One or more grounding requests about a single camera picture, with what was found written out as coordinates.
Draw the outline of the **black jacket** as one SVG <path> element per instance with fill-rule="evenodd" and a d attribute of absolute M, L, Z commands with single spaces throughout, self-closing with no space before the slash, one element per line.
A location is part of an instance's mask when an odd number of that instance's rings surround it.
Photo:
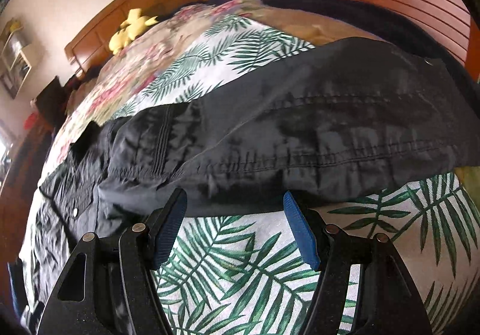
<path fill-rule="evenodd" d="M 353 237 L 384 233 L 442 333 L 479 299 L 479 85 L 455 60 L 348 38 L 190 102 L 89 125 L 38 190 L 22 260 L 42 307 L 88 232 L 188 196 L 155 291 L 175 333 L 293 334 L 320 279 L 291 192 Z"/>

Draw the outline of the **folded blue garment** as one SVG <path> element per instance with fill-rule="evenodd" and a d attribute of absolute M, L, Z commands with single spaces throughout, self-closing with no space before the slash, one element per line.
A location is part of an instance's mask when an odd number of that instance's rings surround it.
<path fill-rule="evenodd" d="M 7 264 L 13 309 L 19 320 L 24 313 L 24 309 L 29 305 L 24 286 L 23 269 L 23 262 L 20 258 Z"/>

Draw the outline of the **palm leaf bedspread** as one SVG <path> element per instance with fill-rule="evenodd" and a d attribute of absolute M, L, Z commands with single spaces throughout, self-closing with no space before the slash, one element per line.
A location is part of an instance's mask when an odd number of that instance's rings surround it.
<path fill-rule="evenodd" d="M 345 38 L 315 47 L 242 16 L 216 21 L 168 68 L 200 81 L 149 90 L 112 142 L 103 200 L 128 222 L 188 196 L 153 272 L 176 334 L 296 334 L 323 281 L 325 234 L 385 235 L 436 334 L 479 301 L 479 88 L 442 47 Z"/>

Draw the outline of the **long wooden desk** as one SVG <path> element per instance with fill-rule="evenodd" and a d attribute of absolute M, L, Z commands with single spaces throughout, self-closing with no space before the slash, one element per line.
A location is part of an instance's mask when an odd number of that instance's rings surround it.
<path fill-rule="evenodd" d="M 7 263 L 16 260 L 41 170 L 51 145 L 51 132 L 35 124 L 20 142 L 1 187 L 1 281 L 8 281 Z"/>

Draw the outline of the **wooden chair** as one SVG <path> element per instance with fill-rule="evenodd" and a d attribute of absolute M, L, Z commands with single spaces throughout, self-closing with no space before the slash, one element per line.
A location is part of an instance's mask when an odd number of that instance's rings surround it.
<path fill-rule="evenodd" d="M 34 100 L 38 114 L 52 129 L 62 126 L 66 118 L 65 111 L 69 94 L 60 84 L 59 78 L 52 81 L 41 91 Z"/>

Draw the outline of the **floral quilt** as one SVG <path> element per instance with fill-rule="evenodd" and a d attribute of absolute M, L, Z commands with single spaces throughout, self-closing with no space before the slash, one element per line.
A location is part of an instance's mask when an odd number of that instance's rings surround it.
<path fill-rule="evenodd" d="M 111 57 L 58 130 L 41 175 L 65 159 L 89 122 L 189 102 L 269 63 L 343 38 L 374 35 L 332 16 L 274 8 L 263 0 L 195 4 Z"/>

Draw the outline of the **yellow plush toy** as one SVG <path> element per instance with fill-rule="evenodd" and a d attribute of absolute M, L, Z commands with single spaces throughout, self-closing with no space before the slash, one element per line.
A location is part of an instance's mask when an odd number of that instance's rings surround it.
<path fill-rule="evenodd" d="M 159 23 L 156 16 L 143 16 L 141 8 L 134 8 L 128 12 L 127 19 L 111 37 L 108 48 L 113 55 L 130 45 L 135 39 L 143 35 L 151 26 Z"/>

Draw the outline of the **wooden headboard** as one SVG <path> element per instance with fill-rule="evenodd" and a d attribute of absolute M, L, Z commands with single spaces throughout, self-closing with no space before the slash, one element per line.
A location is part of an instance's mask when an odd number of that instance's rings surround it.
<path fill-rule="evenodd" d="M 103 62 L 110 55 L 109 41 L 132 9 L 153 10 L 160 15 L 172 13 L 189 2 L 208 0 L 114 0 L 101 10 L 64 48 L 66 58 L 77 74 Z"/>

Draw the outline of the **white wall shelf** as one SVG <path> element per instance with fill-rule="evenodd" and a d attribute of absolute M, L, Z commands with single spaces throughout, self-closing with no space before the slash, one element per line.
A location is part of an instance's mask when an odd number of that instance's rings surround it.
<path fill-rule="evenodd" d="M 11 19 L 1 32 L 1 85 L 11 99 L 16 98 L 37 64 L 36 47 L 27 38 L 23 24 Z"/>

